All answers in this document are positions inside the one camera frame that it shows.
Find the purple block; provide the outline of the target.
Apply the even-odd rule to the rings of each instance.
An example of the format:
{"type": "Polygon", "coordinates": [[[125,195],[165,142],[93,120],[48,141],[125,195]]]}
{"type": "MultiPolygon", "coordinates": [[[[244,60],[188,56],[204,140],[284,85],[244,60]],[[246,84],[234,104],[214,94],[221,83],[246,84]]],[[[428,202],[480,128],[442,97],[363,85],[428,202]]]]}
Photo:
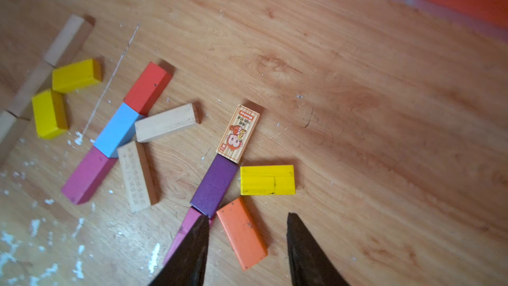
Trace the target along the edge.
{"type": "Polygon", "coordinates": [[[238,169],[236,163],[217,154],[190,201],[191,205],[213,218],[238,169]]]}

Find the pale wooden block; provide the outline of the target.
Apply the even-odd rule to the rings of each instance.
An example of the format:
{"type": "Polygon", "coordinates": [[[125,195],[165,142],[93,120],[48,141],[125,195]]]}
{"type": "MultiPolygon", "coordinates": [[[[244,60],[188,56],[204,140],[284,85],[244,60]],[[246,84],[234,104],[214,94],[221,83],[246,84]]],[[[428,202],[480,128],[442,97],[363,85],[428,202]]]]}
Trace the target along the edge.
{"type": "Polygon", "coordinates": [[[194,104],[188,103],[137,121],[136,140],[141,143],[150,142],[198,124],[197,109],[194,104]]]}

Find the orange block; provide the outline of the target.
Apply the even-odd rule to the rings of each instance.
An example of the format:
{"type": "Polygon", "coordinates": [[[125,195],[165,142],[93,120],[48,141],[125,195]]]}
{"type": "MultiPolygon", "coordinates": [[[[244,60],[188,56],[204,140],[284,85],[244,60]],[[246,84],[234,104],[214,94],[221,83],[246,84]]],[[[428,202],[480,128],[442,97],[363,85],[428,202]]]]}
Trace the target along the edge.
{"type": "Polygon", "coordinates": [[[243,271],[267,257],[267,245],[241,197],[219,209],[216,215],[243,271]]]}

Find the magenta block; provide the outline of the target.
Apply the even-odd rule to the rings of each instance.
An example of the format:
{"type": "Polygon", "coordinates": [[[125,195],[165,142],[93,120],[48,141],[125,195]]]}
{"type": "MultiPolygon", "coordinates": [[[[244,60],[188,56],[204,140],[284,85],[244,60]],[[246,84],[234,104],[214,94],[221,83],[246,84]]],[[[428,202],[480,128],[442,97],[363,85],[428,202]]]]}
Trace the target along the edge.
{"type": "Polygon", "coordinates": [[[86,203],[117,160],[108,158],[93,146],[66,181],[61,192],[75,205],[86,203]]]}
{"type": "Polygon", "coordinates": [[[202,262],[201,258],[208,252],[209,231],[213,221],[214,218],[208,218],[194,207],[191,207],[187,211],[175,239],[165,256],[164,266],[171,264],[174,266],[191,267],[195,263],[202,262]],[[200,230],[197,234],[194,234],[194,224],[197,221],[200,222],[201,217],[207,218],[208,229],[207,231],[200,230]]]}

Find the engraved wooden block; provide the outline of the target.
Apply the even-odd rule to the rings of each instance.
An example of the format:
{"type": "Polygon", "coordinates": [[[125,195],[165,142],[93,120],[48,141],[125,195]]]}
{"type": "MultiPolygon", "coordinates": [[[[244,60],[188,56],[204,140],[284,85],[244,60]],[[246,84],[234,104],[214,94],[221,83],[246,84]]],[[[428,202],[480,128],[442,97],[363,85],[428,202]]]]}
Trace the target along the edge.
{"type": "Polygon", "coordinates": [[[118,148],[118,155],[132,212],[138,213],[155,205],[157,193],[143,145],[133,140],[118,148]]]}

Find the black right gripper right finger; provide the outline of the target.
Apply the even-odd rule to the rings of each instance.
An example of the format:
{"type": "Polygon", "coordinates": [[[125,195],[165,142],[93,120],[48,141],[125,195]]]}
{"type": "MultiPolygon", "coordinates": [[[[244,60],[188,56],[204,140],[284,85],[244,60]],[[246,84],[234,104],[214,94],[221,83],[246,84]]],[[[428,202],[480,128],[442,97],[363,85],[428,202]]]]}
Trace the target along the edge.
{"type": "Polygon", "coordinates": [[[293,285],[349,285],[296,213],[287,217],[287,248],[293,285]]]}

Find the printed wooden block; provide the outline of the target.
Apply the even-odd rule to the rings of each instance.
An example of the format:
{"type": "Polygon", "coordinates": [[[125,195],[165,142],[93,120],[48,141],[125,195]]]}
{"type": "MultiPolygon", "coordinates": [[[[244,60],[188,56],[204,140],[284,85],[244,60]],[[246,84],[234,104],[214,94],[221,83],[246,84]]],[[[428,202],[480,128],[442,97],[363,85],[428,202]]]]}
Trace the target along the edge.
{"type": "Polygon", "coordinates": [[[259,118],[258,112],[238,105],[216,152],[238,164],[259,118]]]}

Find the magenta block front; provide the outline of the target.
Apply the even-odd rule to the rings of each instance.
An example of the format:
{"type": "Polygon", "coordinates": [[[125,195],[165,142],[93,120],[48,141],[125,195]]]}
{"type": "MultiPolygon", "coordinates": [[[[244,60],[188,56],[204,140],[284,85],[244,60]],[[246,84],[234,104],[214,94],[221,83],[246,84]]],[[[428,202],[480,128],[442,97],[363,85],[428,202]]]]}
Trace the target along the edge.
{"type": "Polygon", "coordinates": [[[165,256],[164,266],[171,264],[174,266],[191,267],[195,263],[202,262],[201,258],[208,252],[209,231],[213,221],[214,218],[208,218],[194,207],[191,207],[187,211],[175,239],[165,256]],[[201,217],[207,218],[208,229],[207,231],[200,230],[197,234],[194,234],[194,224],[197,221],[200,222],[201,217]]]}

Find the natural wooden block angled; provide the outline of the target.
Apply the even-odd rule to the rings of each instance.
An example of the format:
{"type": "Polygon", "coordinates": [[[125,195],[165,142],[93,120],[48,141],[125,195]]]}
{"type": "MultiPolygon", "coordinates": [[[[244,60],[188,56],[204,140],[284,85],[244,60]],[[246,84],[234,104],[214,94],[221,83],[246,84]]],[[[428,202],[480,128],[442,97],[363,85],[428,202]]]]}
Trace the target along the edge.
{"type": "Polygon", "coordinates": [[[10,151],[18,142],[29,124],[28,120],[18,118],[9,111],[1,114],[1,164],[9,156],[10,151]]]}

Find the blue block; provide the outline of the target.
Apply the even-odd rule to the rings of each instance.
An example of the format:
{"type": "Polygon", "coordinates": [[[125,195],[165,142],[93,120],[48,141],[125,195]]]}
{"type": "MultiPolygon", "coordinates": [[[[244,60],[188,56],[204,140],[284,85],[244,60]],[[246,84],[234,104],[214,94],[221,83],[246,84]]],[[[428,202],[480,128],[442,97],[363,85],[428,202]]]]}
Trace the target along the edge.
{"type": "Polygon", "coordinates": [[[135,122],[143,118],[144,115],[123,103],[95,140],[94,147],[108,158],[118,158],[118,148],[132,140],[135,122]]]}

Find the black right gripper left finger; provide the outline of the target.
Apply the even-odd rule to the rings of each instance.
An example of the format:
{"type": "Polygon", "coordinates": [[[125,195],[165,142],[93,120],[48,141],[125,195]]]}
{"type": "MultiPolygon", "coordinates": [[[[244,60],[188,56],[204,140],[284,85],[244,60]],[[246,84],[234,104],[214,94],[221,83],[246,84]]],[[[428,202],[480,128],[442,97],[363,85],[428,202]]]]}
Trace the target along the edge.
{"type": "Polygon", "coordinates": [[[149,285],[203,285],[208,255],[209,218],[201,215],[173,256],[149,285]]]}

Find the yellow block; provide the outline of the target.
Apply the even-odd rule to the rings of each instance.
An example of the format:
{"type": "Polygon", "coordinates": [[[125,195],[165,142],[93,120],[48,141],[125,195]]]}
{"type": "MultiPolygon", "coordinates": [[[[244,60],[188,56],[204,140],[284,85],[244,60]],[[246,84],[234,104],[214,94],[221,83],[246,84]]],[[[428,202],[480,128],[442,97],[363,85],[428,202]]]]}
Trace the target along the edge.
{"type": "Polygon", "coordinates": [[[95,59],[63,66],[52,72],[52,89],[67,94],[102,82],[102,69],[95,59]]]}
{"type": "Polygon", "coordinates": [[[242,166],[241,195],[294,195],[296,182],[293,165],[242,166]]]}
{"type": "Polygon", "coordinates": [[[32,105],[39,138],[50,140],[69,130],[62,94],[46,89],[32,98],[32,105]]]}

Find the red block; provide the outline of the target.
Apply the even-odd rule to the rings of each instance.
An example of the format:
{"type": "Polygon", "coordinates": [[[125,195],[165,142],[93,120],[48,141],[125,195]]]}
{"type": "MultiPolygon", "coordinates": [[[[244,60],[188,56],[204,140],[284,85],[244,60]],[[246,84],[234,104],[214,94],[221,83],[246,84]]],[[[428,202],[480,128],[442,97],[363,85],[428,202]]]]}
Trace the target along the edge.
{"type": "Polygon", "coordinates": [[[124,103],[147,116],[172,77],[169,72],[150,62],[125,96],[124,103]]]}

